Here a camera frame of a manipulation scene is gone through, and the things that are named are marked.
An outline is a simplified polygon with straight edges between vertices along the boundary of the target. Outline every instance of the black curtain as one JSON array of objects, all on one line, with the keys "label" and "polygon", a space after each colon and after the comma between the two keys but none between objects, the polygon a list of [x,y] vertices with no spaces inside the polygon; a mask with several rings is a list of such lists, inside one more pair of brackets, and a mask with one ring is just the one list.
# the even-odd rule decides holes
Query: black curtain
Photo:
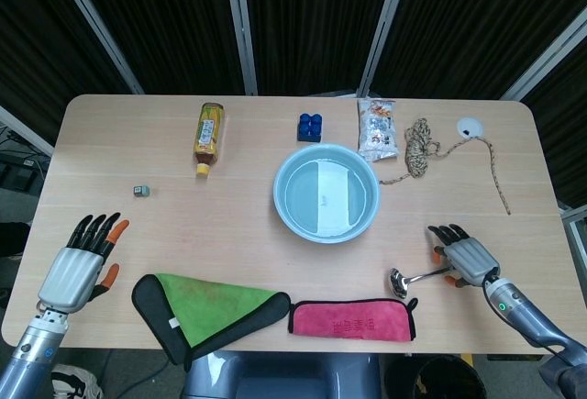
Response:
[{"label": "black curtain", "polygon": [[0,105],[54,143],[78,94],[129,90],[73,0],[0,0]]},{"label": "black curtain", "polygon": [[498,99],[587,0],[401,0],[371,90]]},{"label": "black curtain", "polygon": [[587,39],[523,102],[534,114],[558,199],[587,204]]},{"label": "black curtain", "polygon": [[148,94],[243,94],[229,0],[93,0]]},{"label": "black curtain", "polygon": [[248,0],[260,94],[356,90],[383,0]]}]

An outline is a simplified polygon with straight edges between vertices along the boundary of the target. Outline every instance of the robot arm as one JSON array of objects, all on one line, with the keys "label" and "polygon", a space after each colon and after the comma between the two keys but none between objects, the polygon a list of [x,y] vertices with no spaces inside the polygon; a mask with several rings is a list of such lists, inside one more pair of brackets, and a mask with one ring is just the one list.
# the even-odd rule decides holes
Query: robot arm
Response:
[{"label": "robot arm", "polygon": [[[533,347],[544,347],[553,357],[540,367],[540,376],[555,393],[567,399],[587,397],[587,348],[556,327],[509,280],[500,278],[492,254],[457,225],[428,227],[446,245],[435,252],[446,256],[460,273],[457,287],[479,286],[491,309]],[[549,346],[562,346],[554,352]]]},{"label": "robot arm", "polygon": [[87,216],[59,251],[39,291],[39,314],[28,324],[0,378],[1,398],[35,397],[69,328],[68,314],[81,310],[114,283],[117,264],[96,285],[105,261],[128,226],[128,220],[123,220],[110,231],[119,217],[115,213],[105,221],[105,216],[99,216],[90,224],[93,217]]}]

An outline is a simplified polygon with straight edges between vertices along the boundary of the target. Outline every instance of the rope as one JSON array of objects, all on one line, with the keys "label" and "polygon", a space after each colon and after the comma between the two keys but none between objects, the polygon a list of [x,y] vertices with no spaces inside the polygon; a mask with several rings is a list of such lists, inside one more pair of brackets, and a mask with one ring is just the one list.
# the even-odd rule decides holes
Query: rope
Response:
[{"label": "rope", "polygon": [[495,189],[504,203],[505,212],[508,215],[512,214],[510,211],[510,206],[507,203],[507,200],[505,200],[502,187],[499,185],[499,181],[497,180],[497,173],[495,172],[495,151],[493,150],[493,144],[489,140],[482,137],[463,139],[450,147],[445,153],[441,153],[440,143],[435,142],[430,137],[430,127],[428,126],[425,117],[417,119],[416,122],[405,131],[404,137],[406,142],[405,164],[407,165],[408,172],[403,176],[392,179],[390,181],[379,181],[381,185],[393,185],[394,183],[401,182],[403,179],[407,179],[410,176],[414,177],[415,179],[422,177],[428,169],[428,158],[430,156],[443,159],[446,158],[452,151],[456,150],[462,145],[465,145],[467,142],[471,142],[472,140],[480,140],[487,146],[487,149],[489,150]]}]

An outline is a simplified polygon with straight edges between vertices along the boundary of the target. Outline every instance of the pink pouch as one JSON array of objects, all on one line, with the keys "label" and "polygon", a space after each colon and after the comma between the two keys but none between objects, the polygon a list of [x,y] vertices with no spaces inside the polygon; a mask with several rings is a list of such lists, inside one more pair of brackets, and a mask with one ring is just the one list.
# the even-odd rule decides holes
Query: pink pouch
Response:
[{"label": "pink pouch", "polygon": [[417,304],[417,298],[407,305],[390,298],[302,301],[292,306],[288,329],[307,337],[413,341]]}]

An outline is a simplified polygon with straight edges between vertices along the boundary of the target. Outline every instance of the blue building block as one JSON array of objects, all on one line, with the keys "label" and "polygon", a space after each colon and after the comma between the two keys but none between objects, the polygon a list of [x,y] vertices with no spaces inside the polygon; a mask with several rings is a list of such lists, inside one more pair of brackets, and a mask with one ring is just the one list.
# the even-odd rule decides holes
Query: blue building block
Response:
[{"label": "blue building block", "polygon": [[322,117],[319,114],[300,115],[300,122],[297,125],[297,140],[302,142],[320,142],[322,139]]}]

